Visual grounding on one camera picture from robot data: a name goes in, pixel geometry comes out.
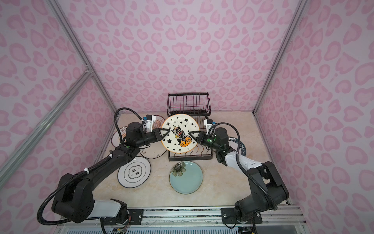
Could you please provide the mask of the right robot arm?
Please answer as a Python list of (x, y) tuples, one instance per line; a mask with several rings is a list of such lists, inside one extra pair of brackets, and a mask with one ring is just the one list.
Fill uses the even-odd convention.
[(247, 177), (251, 194), (234, 205), (234, 217), (238, 222), (254, 222), (262, 212), (277, 210), (278, 205), (289, 198), (289, 191), (274, 163), (261, 163), (244, 157), (239, 145), (234, 149), (229, 144), (225, 128), (218, 128), (212, 135), (193, 131), (189, 132), (189, 136), (198, 144), (213, 149), (219, 163)]

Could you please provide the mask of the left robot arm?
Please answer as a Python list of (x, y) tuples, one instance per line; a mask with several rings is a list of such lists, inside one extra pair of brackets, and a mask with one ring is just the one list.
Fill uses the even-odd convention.
[(120, 167), (132, 162), (141, 147), (162, 141), (169, 129), (144, 130), (144, 123), (133, 122), (126, 128), (126, 135), (120, 144), (103, 160), (83, 171), (72, 175), (67, 173), (58, 188), (51, 194), (52, 211), (66, 218), (67, 222), (81, 223), (90, 218), (113, 218), (119, 224), (129, 218), (127, 205), (117, 199), (98, 201), (93, 191), (109, 175)]

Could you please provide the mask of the white star cat plate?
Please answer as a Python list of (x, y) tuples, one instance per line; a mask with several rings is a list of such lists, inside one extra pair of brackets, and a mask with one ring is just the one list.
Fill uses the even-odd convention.
[(200, 127), (193, 117), (187, 114), (170, 116), (164, 121), (162, 128), (170, 130), (162, 140), (163, 146), (169, 152), (184, 154), (196, 147), (197, 143), (189, 133), (200, 131)]

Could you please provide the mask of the mint green flower plate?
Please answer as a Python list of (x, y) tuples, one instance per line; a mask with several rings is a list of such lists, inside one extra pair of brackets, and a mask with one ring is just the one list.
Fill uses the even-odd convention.
[(181, 161), (175, 164), (169, 175), (169, 183), (179, 194), (189, 195), (197, 191), (203, 182), (201, 167), (191, 161)]

